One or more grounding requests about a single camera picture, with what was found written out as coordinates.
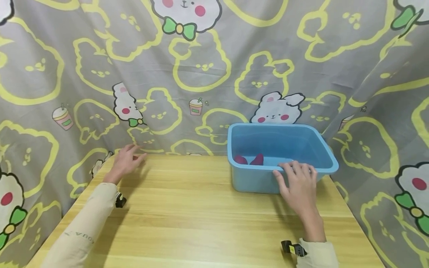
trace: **green bow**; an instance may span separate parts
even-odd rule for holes
[[[128,119],[128,124],[130,125],[130,127],[135,127],[138,125],[145,125],[145,123],[143,122],[142,119],[134,119],[134,118]]]
[[[412,208],[417,208],[413,198],[408,192],[396,195],[395,200],[401,207],[410,210],[410,212]],[[420,231],[423,234],[429,236],[429,216],[425,214],[419,217],[416,217],[414,215],[412,216],[416,219],[416,225],[417,227],[419,227]]]
[[[181,32],[177,31],[179,26],[183,27]],[[173,33],[181,34],[186,40],[192,41],[195,39],[195,35],[196,35],[196,24],[188,23],[188,24],[182,25],[180,23],[175,22],[170,17],[165,17],[164,24],[162,25],[162,30],[166,34],[173,34]]]
[[[401,14],[399,14],[399,16],[393,20],[390,27],[393,30],[400,30],[404,28],[404,32],[399,36],[399,38],[401,38],[411,30],[411,27],[416,23],[422,14],[423,9],[421,9],[419,12],[416,12],[416,9],[413,6],[407,6],[401,11]]]
[[[18,224],[20,224],[25,217],[27,216],[27,211],[19,206],[15,207],[15,209],[12,212],[12,215],[10,216],[10,224],[12,224],[14,227],[16,227]],[[3,230],[2,233],[0,233],[0,250],[4,248],[6,245],[10,234],[6,234]]]

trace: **forearm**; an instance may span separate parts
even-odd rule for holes
[[[306,242],[326,242],[323,219],[317,210],[304,216],[301,221],[304,226],[304,240]]]
[[[326,241],[323,219],[317,210],[301,218],[304,239],[299,243],[307,256],[298,257],[297,268],[337,268],[338,260],[332,243]]]
[[[42,268],[80,268],[113,210],[116,185],[102,183],[48,252]]]

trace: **bunny ear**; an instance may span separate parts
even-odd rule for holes
[[[290,106],[297,106],[305,100],[305,96],[301,93],[296,93],[285,98],[286,103]]]
[[[265,96],[262,97],[261,104],[263,102],[273,102],[273,101],[276,101],[276,100],[279,100],[279,99],[281,99],[280,92],[277,92],[277,91],[276,92],[271,92],[271,93],[268,93],[268,94],[266,94]]]

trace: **sleeve cuff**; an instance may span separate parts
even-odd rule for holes
[[[306,257],[311,258],[313,263],[317,263],[320,267],[338,267],[337,255],[331,242],[306,242],[300,238],[299,243],[306,250],[308,254]]]

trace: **yellow outline drawing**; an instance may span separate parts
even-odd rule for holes
[[[411,27],[410,31],[408,33],[406,33],[401,39],[398,39],[398,36],[395,36],[394,38],[392,38],[392,40],[390,40],[380,51],[379,57],[380,60],[378,61],[377,65],[382,62],[386,56],[389,54],[389,51],[391,48],[394,47],[401,47],[401,46],[412,46],[413,44],[407,40],[405,40],[408,36],[409,33],[411,33],[417,26],[414,25],[413,27]],[[372,75],[374,73],[374,71],[376,70],[375,66],[372,71],[365,77],[365,79],[363,80],[362,83],[364,83],[367,78]],[[389,92],[397,92],[397,91],[405,91],[405,90],[410,90],[410,89],[415,89],[413,88],[413,85],[410,83],[416,83],[416,84],[421,84],[421,86],[425,86],[429,84],[429,78],[423,78],[423,79],[419,79],[419,80],[415,80],[415,81],[411,81],[411,82],[407,82],[407,83],[403,83],[403,84],[399,84],[399,85],[395,85],[395,86],[390,86],[390,87],[385,87],[380,89],[378,92],[376,92],[372,97],[379,95],[379,94],[383,94],[383,93],[389,93]],[[356,100],[353,99],[353,96],[350,97],[350,99],[348,100],[348,104],[350,104],[350,106],[355,107],[355,108],[359,108],[364,106],[368,101],[364,101],[364,102],[358,102]]]
[[[322,101],[322,98],[325,97],[325,96],[327,96],[327,95],[333,95],[333,96],[336,96],[336,97],[340,98],[340,107],[338,107],[338,112],[341,112],[341,110],[344,108],[344,106],[346,104],[347,96],[344,95],[343,93],[339,93],[339,92],[335,92],[335,91],[330,91],[330,90],[322,92],[315,99],[313,99],[313,98],[307,98],[306,97],[305,100],[304,100],[304,102],[305,101],[310,101],[310,103],[307,106],[301,108],[301,110],[302,111],[306,111],[306,110],[310,109],[312,104],[326,104],[326,103],[324,103]]]
[[[36,105],[36,104],[40,104],[40,103],[44,103],[44,102],[48,102],[50,100],[55,99],[56,97],[58,97],[58,95],[60,94],[61,91],[61,78],[63,76],[63,72],[64,72],[64,61],[61,58],[60,54],[58,53],[58,51],[48,45],[45,45],[45,43],[40,40],[37,39],[37,37],[34,35],[34,33],[28,28],[27,24],[20,18],[17,17],[13,17],[12,19],[8,20],[8,23],[13,22],[13,23],[17,23],[19,25],[21,25],[24,30],[29,33],[31,35],[31,37],[34,39],[34,41],[36,43],[38,43],[43,50],[51,53],[54,58],[57,60],[58,62],[58,66],[57,66],[57,81],[55,84],[55,88],[52,92],[50,92],[49,94],[42,96],[42,97],[38,97],[38,98],[34,98],[34,99],[26,99],[26,98],[21,98],[18,96],[13,95],[12,93],[8,92],[5,88],[3,88],[3,85],[0,82],[0,96],[2,97],[2,99],[5,99],[6,101],[16,104],[16,105]],[[13,40],[10,39],[4,39],[0,36],[0,47],[2,45],[6,45],[8,43],[12,43],[15,42]],[[7,63],[7,55],[3,52],[0,52],[0,69],[3,68]]]
[[[411,121],[413,122],[414,127],[416,128],[417,134],[426,144],[426,147],[429,148],[429,132],[426,128],[425,121],[422,119],[421,112],[426,110],[429,105],[429,97],[422,101],[411,114]]]
[[[366,39],[366,40],[359,40],[359,41],[357,41],[353,44],[350,44],[350,45],[341,46],[335,52],[330,52],[324,57],[321,57],[321,58],[313,57],[311,55],[311,53],[313,52],[314,47],[317,44],[325,43],[325,41],[319,37],[318,32],[325,29],[325,27],[328,24],[328,13],[325,11],[325,9],[328,7],[330,2],[331,2],[331,0],[325,0],[324,3],[320,6],[320,8],[317,11],[312,11],[312,12],[305,14],[299,23],[298,30],[296,31],[296,35],[299,38],[301,38],[307,42],[310,42],[310,45],[308,46],[308,49],[305,52],[305,58],[308,61],[314,61],[314,62],[319,62],[319,63],[325,62],[329,59],[332,59],[333,57],[340,55],[341,53],[343,53],[346,50],[353,50],[353,49],[359,48],[361,46],[374,44],[385,33],[387,33],[390,30],[390,24],[394,20],[395,14],[396,14],[396,9],[393,5],[393,1],[392,0],[386,0],[387,10],[386,10],[386,16],[385,16],[385,20],[384,20],[384,26],[373,37],[371,37],[370,39]],[[314,36],[310,36],[304,32],[306,22],[309,20],[312,20],[312,19],[320,19],[320,28],[317,30],[317,32]]]
[[[94,130],[94,131],[90,132],[90,128],[89,127],[87,127],[87,126],[82,127],[81,126],[81,124],[79,123],[78,116],[77,116],[77,111],[78,111],[79,107],[82,104],[84,104],[84,103],[92,103],[92,104],[100,107],[101,109],[108,111],[111,115],[113,115],[115,117],[115,122],[112,123],[112,124],[110,124],[98,136],[95,134],[95,132],[97,130]],[[114,128],[115,126],[119,125],[119,118],[116,116],[116,114],[109,107],[107,107],[104,104],[101,104],[101,103],[99,103],[99,102],[97,102],[97,101],[95,101],[93,99],[83,99],[83,100],[79,101],[78,103],[76,103],[75,107],[73,108],[73,115],[74,115],[74,118],[75,118],[76,126],[79,128],[79,131],[81,133],[80,137],[79,137],[79,141],[82,144],[86,144],[89,141],[89,139],[91,139],[91,137],[94,138],[94,140],[100,139],[101,136],[106,135],[112,128]],[[88,138],[87,139],[83,139],[83,135],[84,135],[85,131],[88,131]]]
[[[161,92],[163,92],[164,96],[167,98],[167,102],[169,102],[171,104],[171,106],[173,106],[173,108],[177,111],[177,117],[178,117],[178,119],[170,127],[168,127],[167,129],[164,129],[164,130],[159,130],[159,131],[151,130],[151,132],[154,133],[154,134],[156,134],[156,135],[164,135],[164,134],[167,134],[167,133],[171,132],[173,129],[175,129],[182,122],[182,110],[173,101],[173,99],[171,98],[170,93],[168,92],[168,90],[166,88],[163,88],[163,87],[153,87],[153,88],[149,89],[148,94],[146,95],[146,99],[138,99],[138,100],[136,100],[136,102],[143,103],[143,105],[144,105],[143,108],[140,109],[141,113],[143,113],[144,111],[146,111],[146,108],[147,108],[146,106],[149,103],[156,101],[155,99],[151,99],[152,93],[154,91],[161,91]]]
[[[363,166],[360,163],[352,163],[349,162],[345,155],[344,152],[347,150],[350,152],[350,148],[349,148],[349,142],[351,142],[353,140],[353,136],[348,132],[349,128],[355,124],[355,123],[359,123],[359,122],[367,122],[367,123],[371,123],[374,126],[376,126],[378,128],[378,131],[380,132],[381,138],[383,139],[383,141],[386,143],[386,146],[389,148],[390,151],[390,171],[388,172],[376,172],[373,168],[369,168],[367,166]],[[389,136],[389,133],[387,133],[386,129],[384,128],[384,126],[378,122],[377,120],[375,120],[374,118],[371,117],[359,117],[359,118],[355,118],[350,120],[343,129],[341,129],[340,131],[338,131],[337,134],[345,134],[347,136],[347,140],[346,141],[342,141],[339,138],[332,138],[338,142],[340,142],[341,144],[343,144],[343,147],[341,148],[341,157],[344,161],[344,163],[352,168],[356,168],[356,169],[363,169],[368,173],[373,174],[375,177],[378,177],[380,179],[389,179],[389,178],[393,178],[398,170],[399,170],[399,157],[398,157],[398,147],[396,146],[394,140]]]
[[[33,189],[30,189],[26,192],[24,192],[24,198],[29,198],[30,196],[33,196],[34,194],[38,193],[41,188],[43,187],[43,184],[45,183],[46,176],[48,175],[48,172],[51,170],[52,166],[54,165],[55,159],[57,158],[58,151],[60,148],[60,145],[58,141],[55,139],[55,137],[46,131],[37,131],[35,129],[25,129],[22,126],[13,123],[9,120],[4,120],[0,123],[0,131],[3,130],[5,127],[9,128],[10,130],[14,130],[18,132],[19,134],[28,134],[30,136],[33,136],[35,138],[37,137],[44,137],[52,144],[51,152],[49,153],[48,161],[46,162],[45,166],[42,169],[42,172],[40,173],[40,181],[39,184],[37,184]]]
[[[414,227],[412,227],[409,223],[407,223],[404,220],[404,214],[402,212],[401,207],[396,203],[395,199],[389,195],[387,195],[384,192],[379,192],[372,201],[369,201],[368,203],[365,203],[362,205],[360,209],[360,217],[362,218],[363,223],[365,224],[366,228],[368,229],[368,239],[370,240],[372,246],[377,250],[378,254],[387,262],[392,268],[397,268],[397,266],[386,256],[386,254],[381,250],[380,246],[376,242],[373,236],[373,230],[366,219],[366,210],[371,209],[372,207],[378,206],[378,203],[382,201],[383,198],[386,198],[393,202],[395,204],[397,215],[393,212],[393,216],[398,220],[398,223],[402,226],[404,231],[402,231],[402,236],[405,240],[405,242],[408,244],[408,246],[416,252],[420,256],[420,261],[422,262],[423,267],[428,267],[428,259],[429,259],[429,252],[423,251],[418,249],[408,238],[406,229],[409,229],[416,235],[420,236],[423,241],[425,242],[426,246],[429,247],[429,238],[424,236],[421,232],[417,231]]]
[[[48,211],[49,209],[51,209],[52,207],[57,207],[58,208],[58,222],[61,221],[61,215],[62,215],[62,211],[61,211],[61,204],[58,201],[52,201],[51,204],[47,205],[46,207],[43,206],[42,202],[39,202],[37,204],[35,204],[29,211],[28,211],[28,215],[25,217],[24,222],[22,223],[22,231],[19,235],[13,237],[12,239],[10,239],[9,241],[7,241],[6,245],[4,246],[4,248],[2,250],[0,250],[0,256],[1,254],[4,252],[4,250],[10,246],[13,242],[15,242],[16,240],[18,240],[18,243],[20,243],[22,241],[22,239],[24,239],[25,234],[27,233],[27,230],[30,227],[34,227],[35,224],[39,221],[40,217],[42,216],[42,214],[46,211]],[[37,216],[34,219],[34,221],[29,224],[28,220],[33,218],[32,214],[33,212],[37,210]]]
[[[206,112],[203,116],[202,116],[202,125],[201,126],[197,126],[196,128],[195,128],[195,131],[196,131],[196,133],[198,134],[198,135],[200,135],[200,136],[204,136],[204,137],[210,137],[210,141],[211,141],[211,143],[213,143],[213,144],[217,144],[217,145],[225,145],[225,144],[227,144],[227,142],[228,142],[228,140],[226,140],[225,142],[215,142],[215,138],[217,138],[217,137],[219,137],[219,136],[217,136],[217,135],[215,135],[215,134],[212,134],[212,132],[213,132],[213,129],[210,127],[210,126],[207,126],[207,117],[209,116],[209,115],[211,115],[211,114],[213,114],[213,113],[215,113],[215,112],[222,112],[222,113],[227,113],[227,114],[231,114],[231,115],[234,115],[234,116],[236,116],[236,117],[238,117],[238,118],[240,118],[242,121],[243,121],[243,123],[249,123],[249,120],[247,120],[247,118],[243,115],[243,114],[241,114],[241,113],[239,113],[239,112],[237,112],[237,111],[232,111],[232,110],[228,110],[228,109],[224,109],[224,108],[214,108],[214,109],[210,109],[208,112]],[[203,133],[201,133],[201,130],[202,129],[207,129],[208,131],[209,131],[209,134],[203,134]]]
[[[112,91],[111,88],[108,89],[108,90],[100,88],[100,87],[92,84],[88,80],[86,80],[86,78],[82,74],[82,72],[81,72],[81,69],[82,69],[82,56],[80,55],[79,45],[82,44],[82,43],[84,43],[84,42],[89,43],[95,49],[95,52],[94,52],[93,55],[106,56],[106,61],[109,64],[112,64],[111,61],[109,62],[109,57],[106,54],[105,49],[100,48],[99,46],[97,46],[97,44],[94,41],[92,41],[91,39],[89,39],[89,38],[86,38],[86,37],[79,38],[79,39],[76,39],[76,40],[73,41],[73,47],[75,48],[75,55],[76,55],[76,69],[75,69],[76,73],[78,74],[78,76],[80,77],[80,79],[85,84],[87,84],[89,87],[97,90],[98,92],[104,93],[104,94],[109,95],[109,96],[113,96],[113,91]]]
[[[171,145],[171,147],[170,147],[170,150],[171,150],[171,152],[167,152],[166,154],[174,154],[174,155],[181,155],[181,154],[179,154],[179,153],[176,153],[176,147],[177,146],[179,146],[180,144],[182,144],[182,143],[185,143],[185,142],[189,142],[189,143],[192,143],[192,144],[195,144],[195,145],[197,145],[197,146],[200,146],[202,149],[204,149],[206,152],[207,152],[207,154],[208,155],[210,155],[210,156],[214,156],[214,154],[211,152],[211,150],[207,147],[207,146],[205,146],[204,144],[202,144],[201,142],[197,142],[197,141],[194,141],[194,140],[189,140],[189,139],[182,139],[182,140],[180,140],[180,141],[177,141],[177,142],[175,142],[173,145]]]
[[[234,12],[239,18],[241,18],[245,22],[247,22],[253,26],[256,26],[256,27],[268,27],[268,26],[272,26],[272,25],[278,23],[281,20],[281,18],[283,17],[284,13],[286,12],[287,3],[289,2],[289,0],[282,0],[282,1],[283,1],[283,3],[281,4],[277,14],[269,20],[261,20],[261,19],[252,17],[252,16],[244,13],[233,2],[233,0],[224,0],[224,3],[227,7],[229,7],[229,9],[232,12]]]
[[[219,40],[218,33],[213,29],[208,30],[207,33],[210,33],[213,36],[213,42],[215,42],[215,44],[216,44],[216,51],[219,52],[219,54],[221,55],[222,61],[226,64],[226,69],[225,69],[226,74],[224,76],[222,76],[219,80],[217,80],[215,83],[210,84],[210,85],[206,85],[206,86],[202,86],[202,87],[191,87],[191,86],[185,85],[179,78],[180,62],[187,60],[192,55],[190,48],[201,46],[201,44],[197,42],[199,34],[197,34],[196,38],[191,42],[189,42],[183,38],[179,38],[179,37],[174,38],[171,41],[170,45],[168,46],[168,51],[175,58],[175,62],[174,62],[174,66],[173,66],[173,78],[174,78],[174,81],[176,81],[177,85],[180,86],[181,89],[191,91],[191,92],[206,92],[206,91],[212,90],[215,87],[220,86],[231,75],[231,62],[227,58],[225,51],[223,51],[223,49],[222,49],[222,44],[221,44],[221,41]],[[189,44],[189,47],[187,49],[187,53],[185,55],[180,55],[179,53],[177,53],[174,50],[175,46],[179,43]]]
[[[131,127],[129,129],[127,129],[127,133],[128,133],[128,135],[130,135],[130,137],[131,137],[134,145],[137,145],[137,141],[136,141],[136,138],[131,133],[131,131],[133,131],[133,130],[139,130],[140,134],[147,133],[147,132],[151,133],[149,127],[146,127],[146,128],[143,129],[143,128],[137,126],[137,127]],[[140,150],[143,151],[143,152],[145,152],[145,153],[163,153],[164,152],[163,149],[160,149],[160,150],[146,150],[145,148],[141,148]]]
[[[339,182],[334,182],[335,186],[337,186],[339,189],[341,189],[341,191],[344,192],[344,202],[348,203],[349,197],[348,197],[348,191],[346,190],[346,188],[344,188],[344,186],[342,186]]]
[[[241,73],[240,77],[238,77],[236,79],[236,81],[234,82],[234,91],[240,99],[242,99],[248,103],[251,103],[253,105],[259,105],[261,100],[260,99],[257,99],[257,100],[251,99],[251,98],[247,97],[246,95],[244,95],[243,93],[241,93],[240,92],[240,82],[242,82],[246,78],[246,75],[251,71],[251,67],[254,63],[254,60],[259,56],[265,56],[267,58],[268,62],[266,64],[264,64],[264,67],[273,67],[274,70],[272,71],[272,74],[275,77],[281,78],[283,80],[283,92],[281,92],[281,95],[283,97],[286,97],[287,93],[289,92],[289,83],[287,82],[287,76],[289,74],[291,74],[295,69],[295,66],[291,60],[289,60],[289,59],[273,60],[272,55],[269,51],[261,51],[261,52],[257,52],[255,54],[252,54],[249,57],[249,61],[246,64],[246,69]],[[289,67],[289,69],[287,71],[285,71],[284,73],[277,72],[275,65],[283,64],[283,63],[285,63]]]
[[[79,161],[79,163],[75,164],[74,166],[72,166],[69,171],[67,172],[67,182],[73,186],[73,190],[70,192],[70,198],[76,199],[80,196],[80,194],[76,193],[76,191],[80,188],[83,187],[85,188],[86,186],[88,186],[89,182],[85,182],[85,183],[79,183],[77,181],[75,181],[73,179],[73,174],[74,172],[80,168],[85,161],[92,156],[93,154],[96,153],[103,153],[104,155],[107,155],[109,153],[109,150],[105,149],[105,148],[94,148],[91,151],[89,151],[85,157]]]
[[[102,33],[96,29],[94,29],[95,34],[100,37],[101,39],[105,40],[106,42],[106,51],[109,57],[111,57],[114,60],[120,60],[120,61],[124,61],[124,62],[131,62],[133,61],[137,56],[139,56],[144,50],[150,49],[152,46],[157,46],[161,43],[161,39],[163,36],[163,32],[162,32],[162,25],[161,22],[159,20],[159,18],[152,12],[152,4],[150,2],[150,0],[141,0],[142,4],[145,6],[145,8],[147,9],[152,22],[154,23],[156,29],[158,30],[158,33],[155,36],[155,39],[152,41],[147,41],[145,44],[143,45],[139,45],[136,47],[136,50],[131,52],[130,55],[128,56],[120,56],[120,55],[116,55],[113,52],[113,43],[115,42],[121,42],[121,40],[117,39],[116,37],[114,37],[109,31],[108,29],[111,26],[110,23],[110,19],[107,16],[106,12],[99,6],[100,1],[99,0],[93,0],[91,4],[82,4],[82,9],[84,12],[88,12],[88,13],[97,13],[99,14],[102,19],[104,20],[105,23],[105,32]]]
[[[384,88],[380,89],[379,91],[377,91],[377,93],[374,94],[372,97],[375,97],[377,95],[384,94],[384,93],[400,92],[400,91],[407,91],[407,90],[412,90],[412,89],[418,89],[420,87],[424,87],[424,86],[427,86],[427,85],[429,85],[429,77],[418,79],[418,80],[414,80],[414,81],[410,81],[410,82],[406,82],[406,83],[402,83],[402,84],[397,84],[397,85],[394,85],[394,86],[384,87]],[[356,107],[356,108],[362,107],[366,103],[367,103],[367,101],[365,101],[365,102],[358,102],[358,101],[354,100],[353,97],[351,97],[348,100],[348,104],[350,104],[351,106]]]
[[[51,8],[59,9],[63,11],[75,10],[80,7],[79,0],[69,0],[67,3],[60,3],[53,0],[35,0],[35,1],[42,3],[44,5],[50,6]]]
[[[402,46],[413,46],[413,44],[410,41],[407,41],[406,38],[409,33],[411,33],[415,28],[417,28],[417,25],[413,25],[408,33],[406,33],[402,38],[398,38],[399,35],[395,36],[390,40],[380,51],[380,63],[382,60],[384,60],[389,53],[391,48],[394,47],[402,47]]]

